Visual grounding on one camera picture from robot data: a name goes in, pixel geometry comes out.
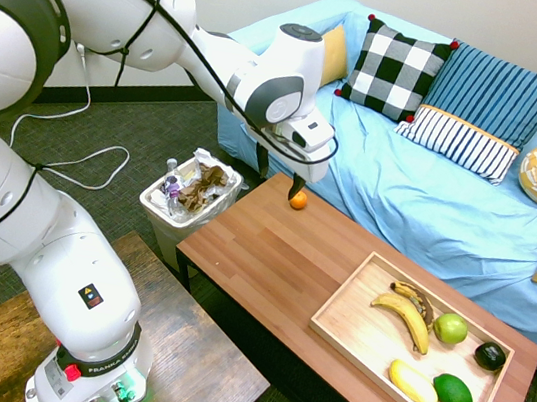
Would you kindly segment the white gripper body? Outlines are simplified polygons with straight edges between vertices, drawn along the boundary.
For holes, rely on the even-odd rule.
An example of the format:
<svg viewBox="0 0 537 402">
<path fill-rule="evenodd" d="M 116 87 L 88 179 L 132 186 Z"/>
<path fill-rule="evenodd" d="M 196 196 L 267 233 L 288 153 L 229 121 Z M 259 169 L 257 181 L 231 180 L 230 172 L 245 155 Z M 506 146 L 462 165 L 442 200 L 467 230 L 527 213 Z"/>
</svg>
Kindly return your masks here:
<svg viewBox="0 0 537 402">
<path fill-rule="evenodd" d="M 260 131 L 252 129 L 250 135 L 294 173 L 307 182 L 316 183 L 326 175 L 332 158 L 330 141 L 334 133 L 324 130 L 320 135 L 317 128 L 313 132 L 307 130 L 305 126 L 282 122 Z"/>
</svg>

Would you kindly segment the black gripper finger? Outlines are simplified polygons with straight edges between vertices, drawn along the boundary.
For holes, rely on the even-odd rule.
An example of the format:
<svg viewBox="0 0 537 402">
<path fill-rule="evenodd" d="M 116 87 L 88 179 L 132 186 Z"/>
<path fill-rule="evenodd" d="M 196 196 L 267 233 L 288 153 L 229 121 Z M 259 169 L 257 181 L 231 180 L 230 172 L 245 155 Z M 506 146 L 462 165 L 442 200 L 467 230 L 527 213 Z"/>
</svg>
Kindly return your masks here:
<svg viewBox="0 0 537 402">
<path fill-rule="evenodd" d="M 304 188 L 306 184 L 306 180 L 302 178 L 299 174 L 294 173 L 294 176 L 292 177 L 293 182 L 291 184 L 291 188 L 288 191 L 287 199 L 289 201 L 293 200 L 295 196 L 297 196 L 298 193 L 301 192 L 301 190 Z"/>
<path fill-rule="evenodd" d="M 269 152 L 261 143 L 256 143 L 256 157 L 257 157 L 257 168 L 261 178 L 266 178 L 268 174 L 269 167 Z"/>
</svg>

